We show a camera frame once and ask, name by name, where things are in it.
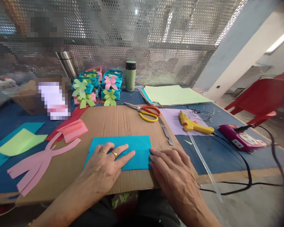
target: metal mesh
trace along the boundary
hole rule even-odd
[[[64,15],[78,74],[137,62],[136,85],[192,86],[247,0],[0,0],[0,77],[65,73],[54,53],[27,50],[27,13]]]

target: yellow scissors handle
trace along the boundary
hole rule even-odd
[[[155,119],[153,119],[153,120],[152,120],[152,119],[148,119],[148,118],[144,117],[143,114],[148,115],[148,116],[151,116],[151,117],[154,117]],[[148,122],[156,122],[156,121],[158,120],[158,116],[156,116],[156,115],[154,115],[154,114],[152,114],[152,113],[145,112],[145,111],[141,111],[141,112],[139,113],[139,115],[140,115],[140,117],[141,117],[143,120],[148,121]]]

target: blue table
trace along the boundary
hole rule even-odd
[[[117,102],[117,105],[123,105],[123,102],[129,102],[132,104],[145,104],[144,99],[141,97],[139,91],[135,90],[132,93],[122,92],[121,100]],[[103,106],[102,102],[99,102],[97,106]],[[235,124],[243,126],[244,123],[235,118],[230,113],[221,109],[214,103],[203,103],[202,105],[191,105],[191,108],[202,109],[205,111],[212,112],[215,109],[216,113],[212,117],[212,122],[208,122],[208,126],[211,126],[215,131],[222,136],[217,128],[223,124]],[[186,106],[176,106],[170,108],[185,109]],[[62,123],[62,120],[51,121],[47,116],[31,116],[18,106],[13,101],[5,103],[0,107],[0,140],[7,136],[10,132],[15,130],[17,127],[25,122],[45,122],[44,125],[37,131],[36,134],[50,134],[57,126]],[[262,135],[258,134],[252,129],[248,129],[249,133],[255,139],[266,140]],[[190,156],[191,161],[199,174],[199,183],[206,183],[208,181],[206,170],[204,169],[202,162],[200,161],[194,148],[184,140],[189,141],[189,137],[176,135],[177,140],[180,142],[183,149]],[[225,180],[239,180],[246,177],[246,167],[241,158],[236,154],[232,147],[227,143],[220,140],[217,137],[210,136],[194,136],[202,155],[207,162],[210,170],[214,174],[216,181]],[[0,202],[1,203],[12,203],[17,197],[16,184],[20,181],[22,176],[16,179],[11,179],[7,174],[7,169],[17,164],[20,160],[43,150],[48,142],[45,141],[31,150],[10,157],[2,166],[0,166]],[[284,150],[280,147],[276,148],[277,157],[284,166]],[[250,168],[253,170],[253,175],[261,177],[266,175],[274,175],[278,173],[276,171],[276,164],[271,155],[271,148],[262,148],[256,150],[254,154],[248,154],[242,152]]]

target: dark pants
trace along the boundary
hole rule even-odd
[[[105,196],[79,216],[70,226],[112,226],[118,220],[111,204],[111,196]],[[149,217],[165,227],[179,227],[180,220],[160,189],[139,191],[135,216]]]

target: ring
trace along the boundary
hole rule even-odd
[[[112,151],[112,153],[115,155],[115,159],[118,158],[118,154],[115,151]]]

